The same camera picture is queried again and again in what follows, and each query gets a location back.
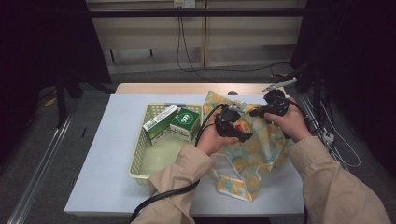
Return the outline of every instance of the box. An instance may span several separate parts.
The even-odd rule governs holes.
[[[149,142],[143,124],[162,113],[168,104],[149,104],[143,117],[140,134],[137,136],[134,154],[129,167],[129,176],[139,185],[147,185],[151,175],[159,172],[164,167],[173,164],[178,152],[185,144],[184,141],[167,134],[161,141],[154,146]],[[201,105],[183,105],[187,109],[200,114],[200,120],[203,120],[203,107]]]
[[[170,105],[163,112],[143,125],[149,142],[154,145],[170,133],[170,123],[177,114],[178,107]]]
[[[200,115],[181,108],[172,120],[170,128],[173,137],[191,143],[200,128]]]

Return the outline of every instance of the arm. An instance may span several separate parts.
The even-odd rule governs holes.
[[[304,203],[313,223],[390,223],[375,193],[330,156],[295,106],[290,105],[284,117],[265,118],[296,143],[289,150],[290,160],[303,180]]]
[[[214,114],[207,123],[214,123],[215,116]],[[148,179],[150,196],[180,189],[196,182],[212,167],[213,161],[209,156],[220,150],[223,145],[236,142],[237,138],[219,136],[215,125],[208,126],[197,147],[184,146],[174,164]],[[190,214],[192,197],[193,190],[151,203],[133,223],[193,223]]]

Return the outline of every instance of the person's left hand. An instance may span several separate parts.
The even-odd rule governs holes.
[[[218,134],[215,125],[215,116],[217,114],[216,112],[213,113],[207,123],[203,124],[207,127],[204,129],[197,145],[197,148],[201,149],[208,156],[219,151],[224,145],[234,144],[239,141],[237,137],[221,137]]]

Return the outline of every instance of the cardboard box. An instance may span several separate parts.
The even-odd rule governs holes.
[[[186,108],[181,108],[171,122],[173,137],[191,143],[200,128],[200,115]]]
[[[170,133],[170,123],[177,115],[177,111],[178,107],[176,105],[168,106],[163,112],[143,125],[146,137],[152,145]]]

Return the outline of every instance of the power outlet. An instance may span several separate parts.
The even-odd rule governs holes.
[[[334,141],[334,134],[332,133],[323,133],[323,140],[329,144]]]
[[[184,0],[184,8],[195,8],[195,0]]]
[[[174,0],[174,8],[184,8],[184,0]]]

